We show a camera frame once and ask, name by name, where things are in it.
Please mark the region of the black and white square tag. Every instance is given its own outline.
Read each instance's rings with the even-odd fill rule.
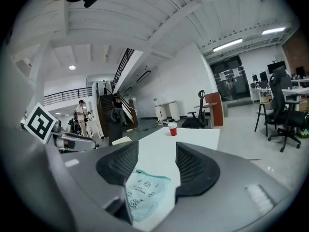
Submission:
[[[44,107],[38,103],[26,120],[24,127],[45,144],[56,121],[56,118],[48,111],[45,111]]]

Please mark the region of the glass door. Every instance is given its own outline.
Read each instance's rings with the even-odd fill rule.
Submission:
[[[222,101],[250,97],[248,81],[239,56],[212,64],[211,69]]]

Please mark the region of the white cup lid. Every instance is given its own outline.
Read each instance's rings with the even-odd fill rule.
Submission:
[[[170,129],[174,129],[174,128],[177,127],[177,123],[175,123],[175,122],[169,123],[169,124],[168,124],[168,127],[169,127]]]

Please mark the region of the person in white shirt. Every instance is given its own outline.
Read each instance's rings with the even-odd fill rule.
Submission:
[[[78,106],[76,107],[77,121],[78,121],[79,126],[82,129],[83,136],[88,137],[87,131],[86,131],[86,124],[84,120],[83,105],[84,105],[84,101],[80,100]]]

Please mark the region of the black office chair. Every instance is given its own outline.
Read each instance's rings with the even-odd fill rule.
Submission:
[[[271,141],[273,137],[284,136],[284,144],[280,150],[280,152],[283,152],[288,137],[298,142],[297,148],[300,148],[301,142],[295,137],[295,128],[305,127],[305,114],[300,111],[294,111],[299,101],[285,101],[280,81],[279,75],[273,73],[269,84],[277,107],[273,115],[274,121],[277,125],[283,125],[283,129],[278,128],[278,134],[271,135],[268,141]],[[289,105],[288,110],[285,110],[285,105]]]
[[[186,119],[185,122],[182,124],[182,127],[198,129],[198,128],[205,128],[208,125],[207,120],[210,119],[210,116],[206,115],[205,110],[203,111],[203,100],[205,98],[205,95],[206,94],[203,90],[201,90],[198,93],[198,96],[200,97],[198,118],[196,118],[195,116],[196,112],[189,112],[188,114],[192,114],[192,117]]]

